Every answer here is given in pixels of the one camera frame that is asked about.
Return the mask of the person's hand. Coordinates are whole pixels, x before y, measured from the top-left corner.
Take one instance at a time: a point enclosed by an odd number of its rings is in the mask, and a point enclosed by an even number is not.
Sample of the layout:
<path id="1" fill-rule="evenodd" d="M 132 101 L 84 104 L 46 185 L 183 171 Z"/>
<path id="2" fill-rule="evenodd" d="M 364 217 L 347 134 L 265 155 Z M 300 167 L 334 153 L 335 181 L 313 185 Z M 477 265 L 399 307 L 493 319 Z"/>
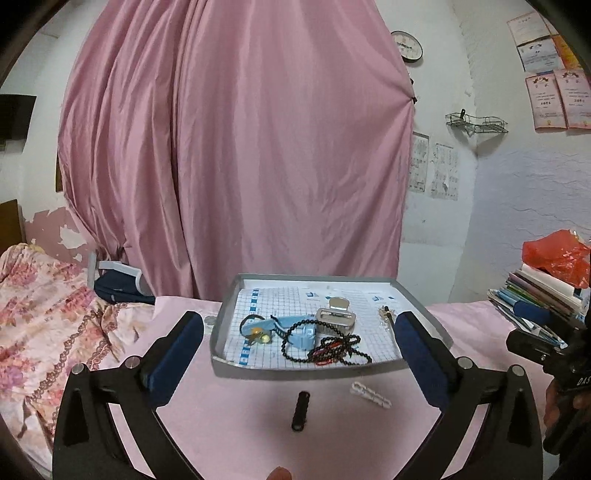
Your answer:
<path id="1" fill-rule="evenodd" d="M 559 394 L 559 383 L 556 379 L 553 379 L 546 390 L 546 407 L 544 412 L 544 425 L 546 431 L 550 431 L 557 423 L 560 417 L 560 409 L 558 402 L 562 399 Z M 591 396 L 589 392 L 584 392 L 577 395 L 573 399 L 573 407 L 584 413 L 582 421 L 590 421 L 590 404 Z"/>

